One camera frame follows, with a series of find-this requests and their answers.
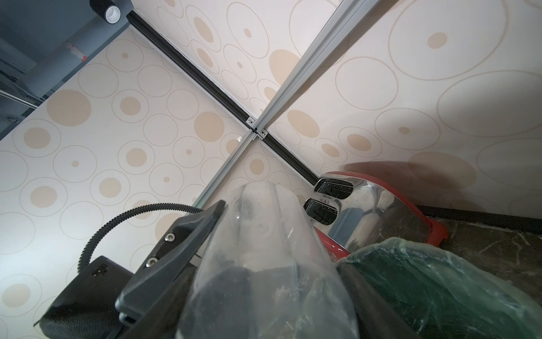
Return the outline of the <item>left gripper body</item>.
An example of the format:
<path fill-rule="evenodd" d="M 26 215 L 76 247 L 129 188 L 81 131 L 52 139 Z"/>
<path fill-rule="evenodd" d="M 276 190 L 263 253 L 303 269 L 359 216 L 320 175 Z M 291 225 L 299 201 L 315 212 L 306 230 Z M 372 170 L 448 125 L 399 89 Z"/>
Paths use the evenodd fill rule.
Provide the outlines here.
<path fill-rule="evenodd" d="M 226 209 L 218 201 L 208 209 L 176 219 L 120 292 L 115 307 L 121 323 L 131 326 L 158 301 L 166 288 L 190 266 Z"/>

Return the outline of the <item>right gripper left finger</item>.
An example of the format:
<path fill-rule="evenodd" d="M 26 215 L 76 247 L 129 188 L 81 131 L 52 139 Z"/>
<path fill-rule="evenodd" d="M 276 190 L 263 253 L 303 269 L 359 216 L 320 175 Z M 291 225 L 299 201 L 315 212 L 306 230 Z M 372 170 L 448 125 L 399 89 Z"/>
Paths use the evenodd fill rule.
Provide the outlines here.
<path fill-rule="evenodd" d="M 106 338 L 173 338 L 196 267 L 145 267 L 135 274 L 114 264 L 105 273 L 113 327 Z"/>

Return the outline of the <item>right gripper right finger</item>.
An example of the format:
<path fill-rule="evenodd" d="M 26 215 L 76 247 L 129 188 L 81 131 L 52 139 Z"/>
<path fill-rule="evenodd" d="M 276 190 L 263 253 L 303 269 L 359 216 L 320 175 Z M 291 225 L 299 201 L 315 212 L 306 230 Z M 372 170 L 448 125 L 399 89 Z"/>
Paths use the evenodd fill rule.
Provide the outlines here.
<path fill-rule="evenodd" d="M 360 338 L 421 338 L 353 265 L 339 263 L 336 268 L 353 302 Z"/>

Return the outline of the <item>red-lid oatmeal jar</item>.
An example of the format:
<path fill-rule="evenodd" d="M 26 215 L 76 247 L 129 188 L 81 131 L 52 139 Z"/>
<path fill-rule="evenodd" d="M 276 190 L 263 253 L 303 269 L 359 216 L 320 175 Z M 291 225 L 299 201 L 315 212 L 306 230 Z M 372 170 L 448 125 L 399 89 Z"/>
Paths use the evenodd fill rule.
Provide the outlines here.
<path fill-rule="evenodd" d="M 228 199 L 176 337 L 359 337 L 352 301 L 295 194 L 252 182 Z"/>

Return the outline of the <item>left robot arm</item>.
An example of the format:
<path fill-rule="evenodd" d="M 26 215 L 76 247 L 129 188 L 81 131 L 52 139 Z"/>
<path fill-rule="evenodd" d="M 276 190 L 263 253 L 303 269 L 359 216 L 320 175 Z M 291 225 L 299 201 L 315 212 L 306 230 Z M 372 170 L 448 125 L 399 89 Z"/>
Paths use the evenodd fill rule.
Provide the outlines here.
<path fill-rule="evenodd" d="M 226 209 L 223 200 L 201 210 L 153 203 L 122 213 L 87 242 L 78 274 L 37 321 L 47 338 L 174 338 L 196 275 L 191 263 Z M 181 211 L 135 273 L 107 257 L 98 244 L 130 218 L 160 210 Z"/>

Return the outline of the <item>red toaster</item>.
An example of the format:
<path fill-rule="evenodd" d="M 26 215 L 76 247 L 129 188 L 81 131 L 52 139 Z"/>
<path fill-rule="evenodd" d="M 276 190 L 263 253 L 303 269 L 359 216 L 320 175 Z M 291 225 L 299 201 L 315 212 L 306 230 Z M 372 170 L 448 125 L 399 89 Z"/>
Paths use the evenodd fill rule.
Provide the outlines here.
<path fill-rule="evenodd" d="M 449 237 L 399 190 L 355 172 L 321 176 L 303 208 L 333 261 L 391 237 L 435 247 Z"/>

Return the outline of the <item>left diagonal aluminium rail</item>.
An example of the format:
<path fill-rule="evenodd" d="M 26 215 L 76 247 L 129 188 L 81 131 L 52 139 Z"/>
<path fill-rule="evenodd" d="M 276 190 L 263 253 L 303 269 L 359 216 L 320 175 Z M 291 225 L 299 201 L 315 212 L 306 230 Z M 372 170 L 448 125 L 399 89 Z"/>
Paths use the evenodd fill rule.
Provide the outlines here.
<path fill-rule="evenodd" d="M 202 193 L 198 196 L 193 207 L 203 208 L 217 188 L 221 185 L 224 178 L 228 175 L 233 166 L 237 163 L 238 159 L 243 155 L 244 151 L 250 146 L 250 144 L 257 137 L 255 131 L 249 130 L 241 139 L 239 145 L 234 149 L 234 152 L 226 159 L 224 164 L 217 171 L 215 176 L 210 180 L 209 184 L 203 189 Z"/>

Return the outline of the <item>left black frame post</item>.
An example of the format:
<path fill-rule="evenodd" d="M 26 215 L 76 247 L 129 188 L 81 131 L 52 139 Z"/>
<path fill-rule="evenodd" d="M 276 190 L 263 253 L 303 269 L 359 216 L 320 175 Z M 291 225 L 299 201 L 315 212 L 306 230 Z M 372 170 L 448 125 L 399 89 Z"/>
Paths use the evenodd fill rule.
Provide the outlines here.
<path fill-rule="evenodd" d="M 250 117 L 249 114 L 200 71 L 196 65 L 183 56 L 168 40 L 163 38 L 158 31 L 135 11 L 131 11 L 126 17 L 128 22 L 130 22 L 144 38 L 149 40 L 153 47 L 158 48 L 158 50 L 166 56 L 166 59 L 186 73 L 191 80 L 202 87 L 203 91 L 210 95 L 210 97 L 219 103 L 228 113 L 235 117 L 245 127 L 248 127 L 250 131 L 252 130 L 247 123 L 247 120 Z M 304 165 L 299 158 L 290 152 L 275 137 L 268 134 L 263 138 L 263 142 L 309 184 L 314 186 L 317 183 L 319 176 Z"/>

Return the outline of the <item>horizontal aluminium rail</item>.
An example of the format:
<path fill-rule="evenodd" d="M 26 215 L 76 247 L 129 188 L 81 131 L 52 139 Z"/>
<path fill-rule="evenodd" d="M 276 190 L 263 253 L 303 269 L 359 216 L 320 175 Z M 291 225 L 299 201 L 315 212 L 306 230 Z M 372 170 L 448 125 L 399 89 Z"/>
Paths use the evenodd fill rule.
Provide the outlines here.
<path fill-rule="evenodd" d="M 377 0 L 343 1 L 336 8 L 275 97 L 255 121 L 252 129 L 256 133 L 266 129 L 298 100 L 307 81 L 317 74 L 320 67 L 379 3 Z"/>

